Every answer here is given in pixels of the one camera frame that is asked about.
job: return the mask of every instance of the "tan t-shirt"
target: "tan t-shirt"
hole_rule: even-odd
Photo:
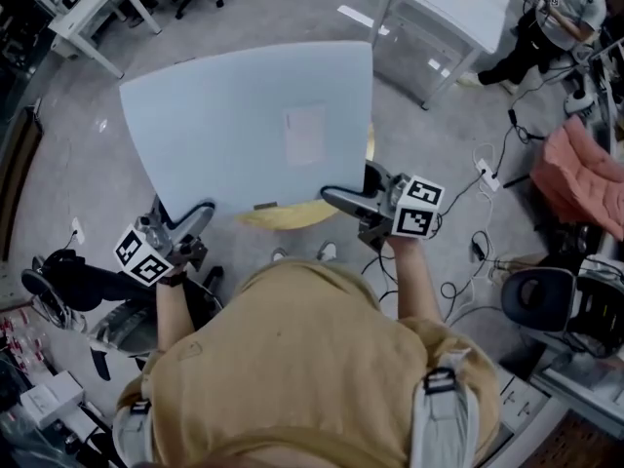
[[[342,268],[276,262],[145,368],[154,455],[181,466],[288,447],[345,468],[406,466],[416,385],[444,353],[467,347],[458,376],[479,400],[480,457],[497,432],[499,390],[473,342],[429,321],[388,319]],[[138,379],[120,406],[139,396]]]

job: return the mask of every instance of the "yellow round object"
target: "yellow round object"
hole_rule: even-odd
[[[372,160],[374,155],[374,128],[369,125],[369,143],[367,145],[367,159]],[[338,209],[328,205],[324,200],[317,199],[288,207],[274,207],[265,210],[255,210],[247,214],[239,214],[238,219],[247,225],[256,225],[264,229],[290,230],[314,225],[334,215]]]

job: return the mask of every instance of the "light blue panel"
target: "light blue panel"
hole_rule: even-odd
[[[173,219],[205,199],[220,214],[237,214],[258,204],[310,201],[328,184],[362,190],[371,120],[368,43],[198,58],[120,91],[138,155]]]

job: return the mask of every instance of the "floor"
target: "floor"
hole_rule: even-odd
[[[85,58],[61,61],[42,90],[40,117],[45,136],[23,189],[14,231],[10,265],[17,273],[36,254],[47,255],[62,247],[77,216],[86,242],[74,244],[92,265],[116,269],[113,247],[126,226],[147,211],[153,188],[130,140],[119,98],[119,86],[132,78],[196,57],[211,56],[263,45],[307,40],[363,40],[368,28],[337,9],[349,6],[372,16],[377,0],[225,0],[218,9],[212,0],[196,0],[182,20],[174,19],[169,0],[156,10],[154,18],[163,32],[155,36],[145,24],[129,29],[114,21],[102,34],[100,50],[126,71],[118,81],[97,63]],[[511,26],[521,11],[521,1],[512,0],[507,20]],[[511,98],[499,87],[483,90],[453,86],[441,103],[423,111],[413,101],[419,84],[440,81],[448,61],[410,33],[396,20],[386,23],[389,33],[380,37],[375,49],[372,122],[376,134],[374,159],[390,172],[418,174],[447,189],[450,197],[473,179],[473,149],[491,143],[496,155],[508,129],[507,109]],[[494,57],[483,57],[485,67],[513,46],[505,32]],[[434,69],[434,59],[441,66]],[[539,85],[534,72],[524,87]],[[546,134],[564,118],[564,90],[547,86],[529,94],[518,105],[522,124]],[[536,146],[523,146],[510,137],[500,177],[507,180],[530,165]],[[478,158],[491,160],[490,147],[481,147]],[[436,289],[445,281],[461,288],[477,263],[470,255],[472,234],[487,227],[496,255],[539,252],[543,246],[532,231],[533,223],[522,195],[499,191],[492,210],[477,189],[471,189],[446,217],[440,234],[425,243]],[[357,222],[343,214],[302,230],[272,232],[252,228],[228,219],[215,219],[203,234],[210,249],[200,274],[214,264],[225,268],[221,291],[225,300],[242,278],[267,262],[276,247],[292,254],[312,256],[321,243],[334,240],[340,260],[361,270],[372,258],[371,251],[356,239]],[[367,279],[379,292],[384,280],[373,267]],[[461,295],[454,310],[474,297],[475,304],[497,304],[497,289],[486,280],[476,280]],[[443,314],[449,301],[440,297]],[[384,312],[396,314],[396,298],[384,300]],[[87,314],[92,324],[110,308],[101,305]],[[490,356],[498,360],[522,345],[516,329],[498,312],[480,311],[462,319],[456,328],[472,336]],[[109,354],[113,379],[99,379],[91,362],[85,336],[50,329],[54,364],[70,370],[87,390],[88,398],[104,413],[114,412],[115,400],[128,380],[137,374],[134,362]]]

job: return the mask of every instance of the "pink chair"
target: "pink chair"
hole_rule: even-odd
[[[624,240],[624,168],[572,116],[544,142],[530,178],[561,222],[591,222]]]

